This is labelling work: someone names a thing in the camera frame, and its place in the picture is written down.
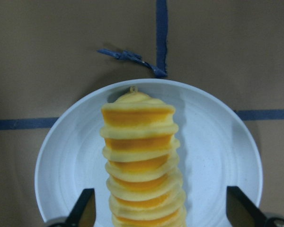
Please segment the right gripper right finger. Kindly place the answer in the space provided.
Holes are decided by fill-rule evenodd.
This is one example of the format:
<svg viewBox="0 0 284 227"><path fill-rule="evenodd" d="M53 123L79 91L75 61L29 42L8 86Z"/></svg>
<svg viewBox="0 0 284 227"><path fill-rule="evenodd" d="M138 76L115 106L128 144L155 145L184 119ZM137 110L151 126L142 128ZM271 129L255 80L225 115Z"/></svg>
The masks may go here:
<svg viewBox="0 0 284 227"><path fill-rule="evenodd" d="M284 218L267 217L237 186L226 189L226 216L233 227L284 227Z"/></svg>

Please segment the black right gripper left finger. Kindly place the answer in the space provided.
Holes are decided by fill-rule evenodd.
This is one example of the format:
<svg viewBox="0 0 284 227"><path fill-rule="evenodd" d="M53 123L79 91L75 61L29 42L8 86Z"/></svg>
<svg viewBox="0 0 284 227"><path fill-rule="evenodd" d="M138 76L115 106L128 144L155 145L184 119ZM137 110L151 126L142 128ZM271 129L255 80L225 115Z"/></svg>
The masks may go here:
<svg viewBox="0 0 284 227"><path fill-rule="evenodd" d="M96 222L96 201L93 188L84 189L68 217L49 227L93 227Z"/></svg>

